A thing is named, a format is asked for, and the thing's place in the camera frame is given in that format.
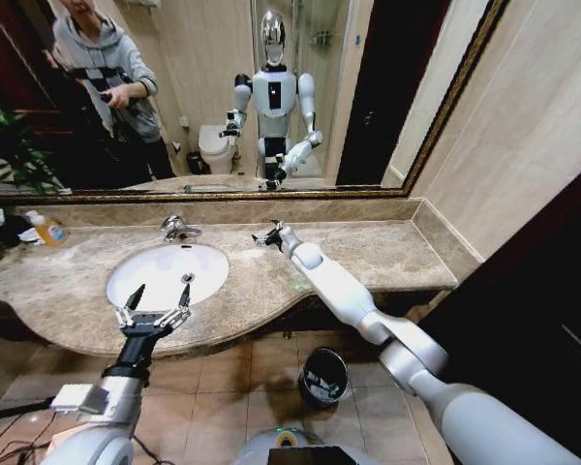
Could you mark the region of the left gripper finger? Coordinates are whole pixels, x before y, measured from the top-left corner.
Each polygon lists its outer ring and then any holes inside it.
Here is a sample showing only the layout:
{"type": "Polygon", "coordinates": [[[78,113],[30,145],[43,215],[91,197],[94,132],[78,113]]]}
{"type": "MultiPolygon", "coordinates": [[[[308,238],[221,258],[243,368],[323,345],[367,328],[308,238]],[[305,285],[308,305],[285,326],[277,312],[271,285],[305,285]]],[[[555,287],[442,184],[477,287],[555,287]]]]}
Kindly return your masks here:
{"type": "Polygon", "coordinates": [[[158,327],[177,329],[191,316],[191,284],[188,283],[181,293],[176,307],[158,319],[158,327]]]}
{"type": "Polygon", "coordinates": [[[141,284],[132,294],[129,295],[125,304],[114,308],[114,315],[120,329],[133,327],[135,325],[133,315],[140,303],[144,290],[145,284],[141,284]]]}

